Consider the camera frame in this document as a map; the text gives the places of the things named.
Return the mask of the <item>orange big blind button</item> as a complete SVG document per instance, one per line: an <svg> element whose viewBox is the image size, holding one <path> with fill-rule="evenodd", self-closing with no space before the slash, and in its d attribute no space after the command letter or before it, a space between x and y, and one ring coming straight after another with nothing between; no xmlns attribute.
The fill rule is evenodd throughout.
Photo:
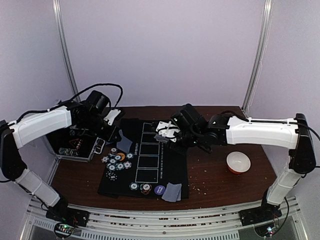
<svg viewBox="0 0 320 240"><path fill-rule="evenodd" d="M119 152L117 155L120 156L120 161L123 161L126 158L126 155L122 152Z"/></svg>

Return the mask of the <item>blue green fifty chip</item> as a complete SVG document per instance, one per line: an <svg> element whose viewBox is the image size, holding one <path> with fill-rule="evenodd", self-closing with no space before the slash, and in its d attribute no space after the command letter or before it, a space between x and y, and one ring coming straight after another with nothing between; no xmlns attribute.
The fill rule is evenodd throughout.
<svg viewBox="0 0 320 240"><path fill-rule="evenodd" d="M129 153L126 154L126 158L127 158L127 159L132 159L133 157L134 157L134 154L131 153L131 152L129 152Z"/></svg>

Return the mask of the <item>purple small blind button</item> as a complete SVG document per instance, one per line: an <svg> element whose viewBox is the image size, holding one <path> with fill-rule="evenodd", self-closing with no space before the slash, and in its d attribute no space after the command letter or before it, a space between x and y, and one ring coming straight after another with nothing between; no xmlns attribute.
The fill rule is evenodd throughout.
<svg viewBox="0 0 320 240"><path fill-rule="evenodd" d="M155 188L154 188L154 193L158 196L161 196L164 194L166 190L166 187L163 186L163 185L157 185Z"/></svg>

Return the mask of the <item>mixed colour chip stack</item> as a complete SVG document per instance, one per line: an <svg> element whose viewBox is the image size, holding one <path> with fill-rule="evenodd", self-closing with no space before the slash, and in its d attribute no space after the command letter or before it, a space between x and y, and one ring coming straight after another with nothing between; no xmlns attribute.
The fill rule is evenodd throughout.
<svg viewBox="0 0 320 240"><path fill-rule="evenodd" d="M152 185L149 183L142 183L140 185L140 192L143 195L148 195L150 193L150 191L152 190Z"/></svg>

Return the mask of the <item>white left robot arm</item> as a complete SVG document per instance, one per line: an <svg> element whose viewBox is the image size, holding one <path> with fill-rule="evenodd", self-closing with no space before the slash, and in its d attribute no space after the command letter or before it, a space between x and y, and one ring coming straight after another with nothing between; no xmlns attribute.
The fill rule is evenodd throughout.
<svg viewBox="0 0 320 240"><path fill-rule="evenodd" d="M74 97L45 110L29 110L17 120L0 122L0 169L9 182L14 182L35 196L61 222L72 218L69 203L58 191L28 168L20 149L54 131L70 126L89 130L108 143L121 141L120 129L114 124L122 111L109 97L94 90L82 101Z"/></svg>

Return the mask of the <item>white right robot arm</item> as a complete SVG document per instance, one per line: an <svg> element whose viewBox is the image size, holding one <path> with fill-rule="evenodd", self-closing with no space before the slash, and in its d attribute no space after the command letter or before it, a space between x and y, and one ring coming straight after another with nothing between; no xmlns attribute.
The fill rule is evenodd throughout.
<svg viewBox="0 0 320 240"><path fill-rule="evenodd" d="M169 122L161 121L155 128L155 139L179 152L198 147L211 153L213 145L254 144L283 147L289 160L274 183L264 192L259 207L241 210L243 226L281 217L280 205L301 178L312 172L316 157L311 134L304 114L287 119L256 119L242 117L231 110L206 120L191 104L183 105Z"/></svg>

